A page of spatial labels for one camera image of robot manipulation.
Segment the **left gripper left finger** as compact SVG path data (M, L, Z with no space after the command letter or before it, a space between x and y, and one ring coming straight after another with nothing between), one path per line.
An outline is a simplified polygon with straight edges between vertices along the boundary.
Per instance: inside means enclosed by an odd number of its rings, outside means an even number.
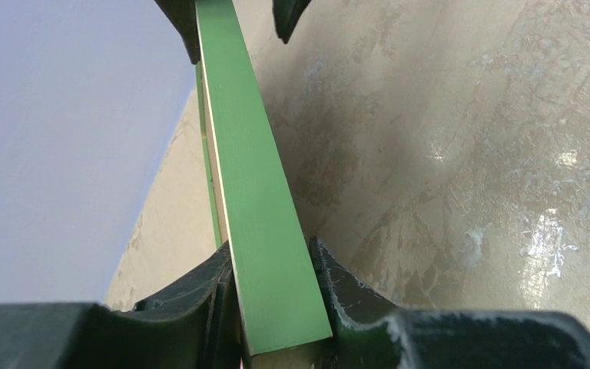
M238 368L230 249L130 311L101 304L0 304L0 368Z

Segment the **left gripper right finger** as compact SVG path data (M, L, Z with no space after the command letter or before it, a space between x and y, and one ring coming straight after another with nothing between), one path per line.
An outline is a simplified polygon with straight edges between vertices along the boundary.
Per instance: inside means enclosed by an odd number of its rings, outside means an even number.
M333 330L318 368L590 368L590 331L571 315L404 308L321 239L309 253Z

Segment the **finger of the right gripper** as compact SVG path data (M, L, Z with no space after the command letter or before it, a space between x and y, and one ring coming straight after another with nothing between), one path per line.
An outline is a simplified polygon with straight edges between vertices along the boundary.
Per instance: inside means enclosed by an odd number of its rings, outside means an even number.
M201 46L195 0L155 0L157 6L175 27L187 50L192 65L201 61Z
M273 0L273 23L277 37L287 44L297 26L300 17L311 0Z

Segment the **green picture frame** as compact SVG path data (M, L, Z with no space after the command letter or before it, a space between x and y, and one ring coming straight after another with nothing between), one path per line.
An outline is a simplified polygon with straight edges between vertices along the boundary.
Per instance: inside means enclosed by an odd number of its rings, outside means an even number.
M199 1L197 18L243 364L309 368L332 330L234 4Z

